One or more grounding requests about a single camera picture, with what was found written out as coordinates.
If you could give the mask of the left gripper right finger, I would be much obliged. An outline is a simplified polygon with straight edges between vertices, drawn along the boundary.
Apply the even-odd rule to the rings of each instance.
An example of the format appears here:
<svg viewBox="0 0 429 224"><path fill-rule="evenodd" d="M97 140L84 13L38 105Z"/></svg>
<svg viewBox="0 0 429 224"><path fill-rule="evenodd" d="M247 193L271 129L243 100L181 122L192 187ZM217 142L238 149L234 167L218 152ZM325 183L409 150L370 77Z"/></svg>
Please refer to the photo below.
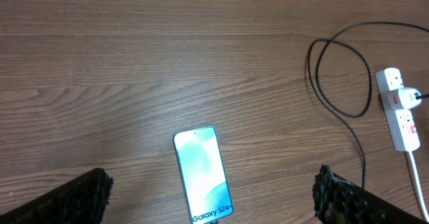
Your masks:
<svg viewBox="0 0 429 224"><path fill-rule="evenodd" d="M426 222L322 165L312 186L315 217L327 224L425 224Z"/></svg>

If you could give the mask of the blue Galaxy smartphone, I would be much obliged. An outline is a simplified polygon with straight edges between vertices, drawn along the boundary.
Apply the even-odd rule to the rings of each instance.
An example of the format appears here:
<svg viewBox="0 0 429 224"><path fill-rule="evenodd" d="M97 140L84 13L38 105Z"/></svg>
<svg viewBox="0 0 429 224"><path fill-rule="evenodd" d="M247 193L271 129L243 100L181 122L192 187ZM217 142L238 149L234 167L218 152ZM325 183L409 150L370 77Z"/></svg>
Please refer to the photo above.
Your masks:
<svg viewBox="0 0 429 224"><path fill-rule="evenodd" d="M174 147L192 224L218 223L233 202L213 126L177 133Z"/></svg>

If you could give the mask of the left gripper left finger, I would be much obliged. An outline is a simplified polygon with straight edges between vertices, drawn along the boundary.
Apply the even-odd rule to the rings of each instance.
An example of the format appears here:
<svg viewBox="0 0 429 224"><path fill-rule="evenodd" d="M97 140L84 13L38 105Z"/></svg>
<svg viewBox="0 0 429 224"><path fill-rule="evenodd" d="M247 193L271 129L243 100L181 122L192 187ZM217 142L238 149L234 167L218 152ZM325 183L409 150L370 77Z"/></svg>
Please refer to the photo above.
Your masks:
<svg viewBox="0 0 429 224"><path fill-rule="evenodd" d="M100 224L113 187L104 169L91 171L1 215L1 224Z"/></svg>

